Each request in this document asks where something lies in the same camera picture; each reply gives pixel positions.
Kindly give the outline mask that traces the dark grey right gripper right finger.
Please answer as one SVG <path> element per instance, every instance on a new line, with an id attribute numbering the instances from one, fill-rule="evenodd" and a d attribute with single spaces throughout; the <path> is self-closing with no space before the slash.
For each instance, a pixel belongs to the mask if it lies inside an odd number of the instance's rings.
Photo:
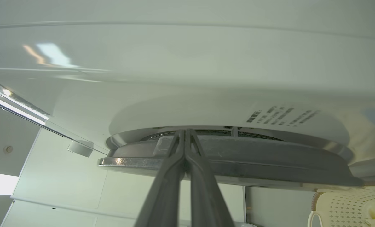
<path id="1" fill-rule="evenodd" d="M 195 130 L 187 129 L 185 157 L 191 179 L 192 227 L 235 227 Z"/>

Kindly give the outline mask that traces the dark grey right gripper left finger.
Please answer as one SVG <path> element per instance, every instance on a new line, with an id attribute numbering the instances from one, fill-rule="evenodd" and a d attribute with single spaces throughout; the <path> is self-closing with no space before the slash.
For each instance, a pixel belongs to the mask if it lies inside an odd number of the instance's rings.
<path id="1" fill-rule="evenodd" d="M 185 130 L 178 130 L 134 227 L 178 227 L 180 182 L 185 176 Z"/>

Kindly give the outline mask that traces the round grey glass washer door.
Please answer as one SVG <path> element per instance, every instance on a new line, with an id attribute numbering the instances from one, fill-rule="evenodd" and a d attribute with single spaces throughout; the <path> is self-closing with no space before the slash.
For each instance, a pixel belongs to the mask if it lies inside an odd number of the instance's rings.
<path id="1" fill-rule="evenodd" d="M 223 184 L 294 190 L 362 188 L 349 168 L 346 146 L 287 131 L 210 125 L 180 125 L 124 131 L 107 139 L 108 156 L 98 166 L 155 176 L 175 133 L 193 129 L 216 180 Z"/>

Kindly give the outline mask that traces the white front-loading washing machine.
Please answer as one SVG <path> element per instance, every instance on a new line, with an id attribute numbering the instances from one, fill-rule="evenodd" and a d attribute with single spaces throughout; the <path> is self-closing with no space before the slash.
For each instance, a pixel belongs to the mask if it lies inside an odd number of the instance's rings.
<path id="1" fill-rule="evenodd" d="M 107 150 L 141 128 L 287 131 L 375 183 L 375 0 L 0 0 L 0 84 Z"/>

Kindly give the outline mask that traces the cream perforated laundry basket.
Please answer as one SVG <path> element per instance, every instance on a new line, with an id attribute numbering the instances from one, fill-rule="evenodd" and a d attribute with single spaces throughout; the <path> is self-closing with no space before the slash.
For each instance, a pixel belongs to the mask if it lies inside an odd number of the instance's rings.
<path id="1" fill-rule="evenodd" d="M 363 227 L 363 207 L 375 200 L 375 186 L 349 191 L 316 192 L 307 227 Z"/>

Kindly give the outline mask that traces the white round panel fitting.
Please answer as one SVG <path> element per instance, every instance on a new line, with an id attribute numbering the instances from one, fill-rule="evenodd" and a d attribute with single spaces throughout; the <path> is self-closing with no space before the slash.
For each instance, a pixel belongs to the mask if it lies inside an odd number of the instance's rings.
<path id="1" fill-rule="evenodd" d="M 93 152 L 94 144 L 91 141 L 72 140 L 67 150 L 89 158 Z"/>

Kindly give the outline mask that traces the clear glass panel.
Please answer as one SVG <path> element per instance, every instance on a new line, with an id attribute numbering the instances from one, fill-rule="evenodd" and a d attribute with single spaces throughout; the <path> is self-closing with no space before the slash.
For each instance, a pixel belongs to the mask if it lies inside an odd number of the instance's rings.
<path id="1" fill-rule="evenodd" d="M 71 140 L 71 142 L 72 140 L 88 141 L 87 139 L 82 138 L 61 126 L 54 124 L 53 122 L 51 122 L 52 116 L 49 113 L 31 104 L 30 102 L 18 96 L 10 89 L 7 89 L 1 84 L 0 108 L 9 113 L 19 116 L 20 118 L 28 122 L 32 122 L 40 128 L 46 129 L 56 135 L 60 135 L 61 137 L 68 138 Z M 103 154 L 105 157 L 109 154 L 109 151 L 107 149 L 96 144 L 94 144 L 93 149 L 93 151 L 97 151 Z"/>

